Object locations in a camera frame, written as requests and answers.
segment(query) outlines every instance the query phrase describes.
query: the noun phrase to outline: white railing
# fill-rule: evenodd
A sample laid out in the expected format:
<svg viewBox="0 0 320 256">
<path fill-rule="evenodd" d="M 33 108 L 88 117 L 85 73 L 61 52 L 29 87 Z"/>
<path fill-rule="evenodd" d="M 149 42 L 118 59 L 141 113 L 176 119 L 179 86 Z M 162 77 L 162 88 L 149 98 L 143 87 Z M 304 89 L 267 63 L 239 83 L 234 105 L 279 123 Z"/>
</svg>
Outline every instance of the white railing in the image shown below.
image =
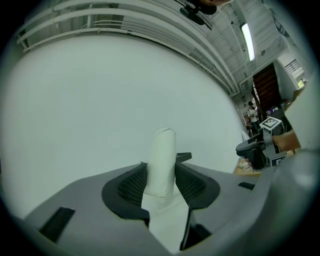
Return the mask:
<svg viewBox="0 0 320 256">
<path fill-rule="evenodd" d="M 110 4 L 111 2 L 116 2 L 119 4 L 130 3 L 135 7 L 135 10 L 95 7 L 95 4 Z M 85 7 L 85 9 L 71 11 L 70 8 L 75 6 L 82 6 L 82 8 Z M 69 12 L 59 15 L 59 12 L 62 10 Z M 161 12 L 163 16 L 170 17 L 172 22 L 164 21 L 158 17 L 145 14 L 145 10 Z M 92 17 L 96 15 L 118 15 L 129 17 L 131 21 L 107 19 L 93 21 Z M 79 27 L 79 29 L 66 32 L 60 32 L 57 29 L 54 35 L 33 42 L 31 45 L 28 44 L 28 41 L 34 41 L 36 38 L 38 38 L 37 35 L 41 35 L 44 30 L 48 30 L 48 28 L 51 28 L 52 25 L 59 26 L 59 24 L 63 24 L 66 21 L 72 21 L 72 19 L 81 17 L 87 17 L 87 19 L 83 19 L 83 24 Z M 165 9 L 163 6 L 160 7 L 155 3 L 147 1 L 64 1 L 53 6 L 52 8 L 42 11 L 35 17 L 31 18 L 17 30 L 16 36 L 17 44 L 22 44 L 24 48 L 23 51 L 26 53 L 52 41 L 70 36 L 84 35 L 87 33 L 128 34 L 162 44 L 186 56 L 189 60 L 193 61 L 202 69 L 204 69 L 221 84 L 221 86 L 229 95 L 235 93 L 237 90 L 235 87 L 236 83 L 234 78 L 225 62 L 220 57 L 218 52 L 213 48 L 213 46 L 208 42 L 208 40 L 203 37 L 199 30 L 197 30 L 197 27 L 192 23 L 192 21 L 185 19 L 180 14 L 178 15 L 173 13 L 172 10 L 169 11 L 168 9 Z"/>
</svg>

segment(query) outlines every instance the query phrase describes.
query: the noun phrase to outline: white paper roll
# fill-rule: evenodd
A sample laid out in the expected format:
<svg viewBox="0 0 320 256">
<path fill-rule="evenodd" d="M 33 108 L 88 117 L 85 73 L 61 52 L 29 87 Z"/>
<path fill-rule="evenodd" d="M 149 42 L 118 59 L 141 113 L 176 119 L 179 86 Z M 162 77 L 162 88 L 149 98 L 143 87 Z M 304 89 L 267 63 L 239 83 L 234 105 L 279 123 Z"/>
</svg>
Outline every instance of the white paper roll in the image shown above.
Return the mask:
<svg viewBox="0 0 320 256">
<path fill-rule="evenodd" d="M 176 133 L 161 128 L 153 133 L 151 159 L 147 166 L 144 193 L 164 198 L 174 190 L 176 164 Z"/>
</svg>

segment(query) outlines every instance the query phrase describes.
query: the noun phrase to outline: fluorescent light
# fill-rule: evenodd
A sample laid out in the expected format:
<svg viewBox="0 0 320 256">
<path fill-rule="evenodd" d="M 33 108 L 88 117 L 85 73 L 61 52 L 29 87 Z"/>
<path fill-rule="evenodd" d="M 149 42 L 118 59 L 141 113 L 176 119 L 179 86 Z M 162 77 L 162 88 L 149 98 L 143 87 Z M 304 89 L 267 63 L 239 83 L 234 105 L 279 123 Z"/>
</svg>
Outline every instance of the fluorescent light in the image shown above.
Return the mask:
<svg viewBox="0 0 320 256">
<path fill-rule="evenodd" d="M 252 38 L 251 38 L 248 24 L 246 23 L 242 25 L 241 30 L 246 43 L 246 48 L 248 49 L 248 52 L 249 52 L 249 60 L 253 61 L 255 59 L 255 50 L 254 50 L 254 44 L 252 43 Z"/>
</svg>

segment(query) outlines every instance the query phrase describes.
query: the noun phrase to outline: ceiling light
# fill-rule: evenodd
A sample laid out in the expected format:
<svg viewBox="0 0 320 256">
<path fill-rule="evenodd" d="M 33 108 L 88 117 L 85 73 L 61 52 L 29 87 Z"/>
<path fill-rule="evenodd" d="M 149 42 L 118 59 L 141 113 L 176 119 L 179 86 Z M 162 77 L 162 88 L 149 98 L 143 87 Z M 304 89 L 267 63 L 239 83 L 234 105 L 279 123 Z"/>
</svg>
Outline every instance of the ceiling light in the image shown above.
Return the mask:
<svg viewBox="0 0 320 256">
<path fill-rule="evenodd" d="M 254 44 L 252 43 L 249 26 L 247 23 L 245 23 L 240 28 L 244 36 L 246 48 L 248 49 L 248 52 L 249 52 L 249 60 L 253 61 L 255 59 L 255 50 L 254 50 Z"/>
</svg>

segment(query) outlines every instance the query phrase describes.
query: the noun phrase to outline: white strip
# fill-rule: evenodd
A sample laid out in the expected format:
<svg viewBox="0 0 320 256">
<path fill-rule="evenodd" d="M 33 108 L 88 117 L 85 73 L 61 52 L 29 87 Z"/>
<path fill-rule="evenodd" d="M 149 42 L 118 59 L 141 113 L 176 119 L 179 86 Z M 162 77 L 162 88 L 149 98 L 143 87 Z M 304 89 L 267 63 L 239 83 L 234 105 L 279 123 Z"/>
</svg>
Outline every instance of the white strip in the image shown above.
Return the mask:
<svg viewBox="0 0 320 256">
<path fill-rule="evenodd" d="M 176 133 L 161 128 L 153 133 L 151 159 L 147 166 L 144 193 L 164 198 L 173 194 L 176 166 Z"/>
</svg>

